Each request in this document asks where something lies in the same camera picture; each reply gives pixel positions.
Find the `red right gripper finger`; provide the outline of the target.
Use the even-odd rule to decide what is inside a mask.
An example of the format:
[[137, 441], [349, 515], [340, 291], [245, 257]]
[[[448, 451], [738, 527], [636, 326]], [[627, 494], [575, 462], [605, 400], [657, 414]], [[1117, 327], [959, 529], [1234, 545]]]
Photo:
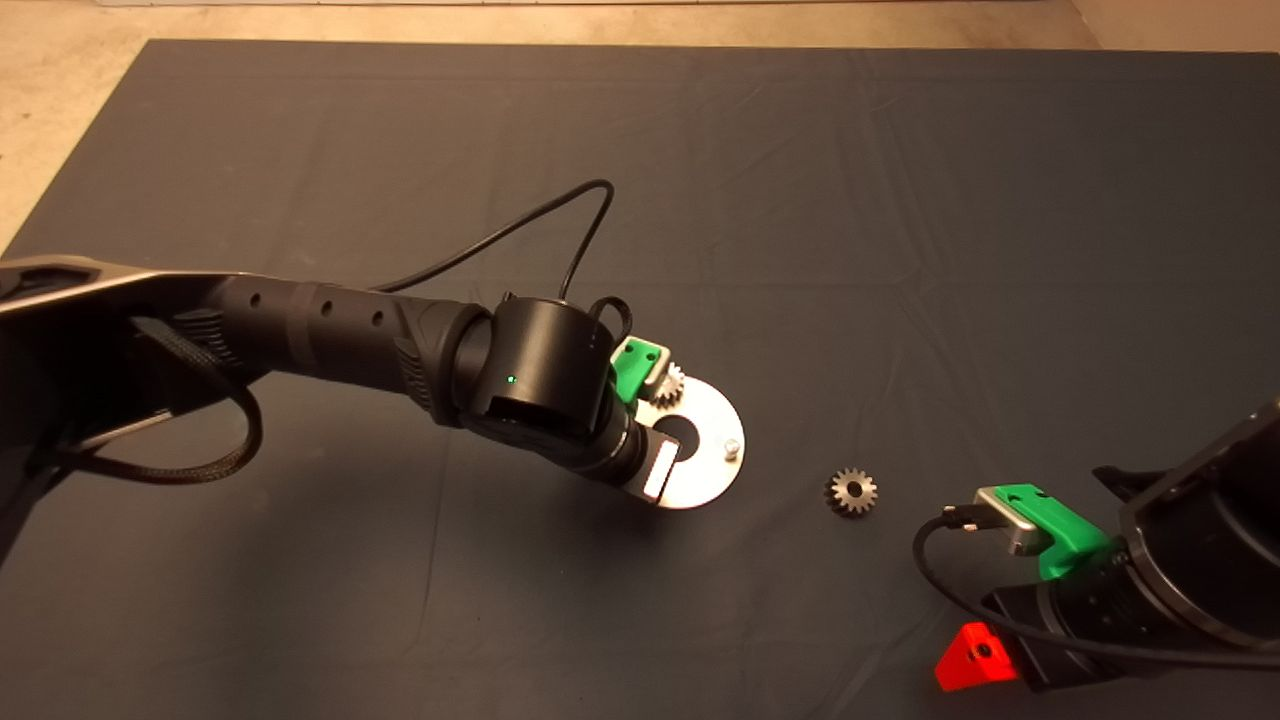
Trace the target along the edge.
[[934, 665], [934, 679], [943, 692], [1015, 682], [1020, 673], [1001, 638], [986, 623], [960, 626]]

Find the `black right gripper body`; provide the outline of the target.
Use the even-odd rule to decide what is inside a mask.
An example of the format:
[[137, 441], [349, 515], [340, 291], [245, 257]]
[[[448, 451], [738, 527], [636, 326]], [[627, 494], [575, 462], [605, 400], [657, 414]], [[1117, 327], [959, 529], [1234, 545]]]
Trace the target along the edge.
[[[1130, 579], [1106, 579], [1102, 571], [1000, 587], [982, 597], [982, 606], [1010, 621], [1075, 639], [1124, 646], [1151, 642], [1149, 601]], [[1036, 693], [1151, 676], [1149, 666], [1133, 660], [1089, 656], [1005, 630], [996, 634]]]

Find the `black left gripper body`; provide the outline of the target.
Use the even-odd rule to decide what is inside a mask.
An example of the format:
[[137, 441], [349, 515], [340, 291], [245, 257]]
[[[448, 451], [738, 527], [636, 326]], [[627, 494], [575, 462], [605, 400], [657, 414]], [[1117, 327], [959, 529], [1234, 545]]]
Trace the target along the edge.
[[623, 475], [620, 489], [646, 503], [660, 503], [678, 461], [681, 445], [658, 430], [636, 433], [641, 452], [637, 465]]

